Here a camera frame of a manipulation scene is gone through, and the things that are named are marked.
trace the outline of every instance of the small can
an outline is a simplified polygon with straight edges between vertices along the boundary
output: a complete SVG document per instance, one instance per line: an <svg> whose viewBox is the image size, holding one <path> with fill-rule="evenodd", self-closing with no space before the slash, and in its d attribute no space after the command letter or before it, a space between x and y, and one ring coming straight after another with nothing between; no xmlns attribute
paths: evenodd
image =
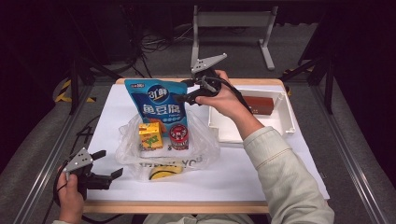
<svg viewBox="0 0 396 224"><path fill-rule="evenodd" d="M169 138L171 139L172 148L175 150L189 149L189 131L186 126L182 124L172 126L169 131Z"/></svg>

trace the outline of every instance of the snack bag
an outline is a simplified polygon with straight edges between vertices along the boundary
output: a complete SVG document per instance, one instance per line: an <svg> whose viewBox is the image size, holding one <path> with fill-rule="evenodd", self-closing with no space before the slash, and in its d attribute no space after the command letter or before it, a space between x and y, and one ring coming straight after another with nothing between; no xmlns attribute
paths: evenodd
<svg viewBox="0 0 396 224"><path fill-rule="evenodd" d="M187 85L159 79L125 79L125 87L143 123L159 122L162 136L176 150L189 148L189 129L184 104L174 96L186 94Z"/></svg>

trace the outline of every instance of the white box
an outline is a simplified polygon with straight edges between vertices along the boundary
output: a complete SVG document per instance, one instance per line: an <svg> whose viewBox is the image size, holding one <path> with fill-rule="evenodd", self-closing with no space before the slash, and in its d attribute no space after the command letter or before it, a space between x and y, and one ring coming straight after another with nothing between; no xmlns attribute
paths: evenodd
<svg viewBox="0 0 396 224"><path fill-rule="evenodd" d="M271 97L274 111L271 115L254 115L264 126L272 126L283 136L295 133L291 117L289 97L284 91L263 91L240 89L244 96ZM219 113L214 107L209 108L209 128L221 143L242 143L242 138L231 119Z"/></svg>

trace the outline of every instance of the yellow package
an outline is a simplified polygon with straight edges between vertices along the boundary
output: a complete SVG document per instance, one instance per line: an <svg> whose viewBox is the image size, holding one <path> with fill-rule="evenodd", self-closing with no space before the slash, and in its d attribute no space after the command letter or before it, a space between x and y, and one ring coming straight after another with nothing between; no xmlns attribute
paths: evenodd
<svg viewBox="0 0 396 224"><path fill-rule="evenodd" d="M163 148L163 138L159 122L139 124L139 136L143 150Z"/></svg>

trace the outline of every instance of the clear plastic bag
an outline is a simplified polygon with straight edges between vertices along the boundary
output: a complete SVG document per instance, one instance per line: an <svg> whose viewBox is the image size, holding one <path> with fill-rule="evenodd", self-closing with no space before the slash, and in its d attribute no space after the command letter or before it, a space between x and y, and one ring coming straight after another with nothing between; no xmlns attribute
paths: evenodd
<svg viewBox="0 0 396 224"><path fill-rule="evenodd" d="M150 154L139 149L138 125L142 119L136 114L127 125L120 127L116 161L127 165L134 178L142 181L150 180L155 169L180 168L172 169L175 174L205 169L219 158L219 142L208 126L189 110L187 118L190 133L188 150L172 152L167 151L167 146L164 146L163 149L157 149L161 151L155 150Z"/></svg>

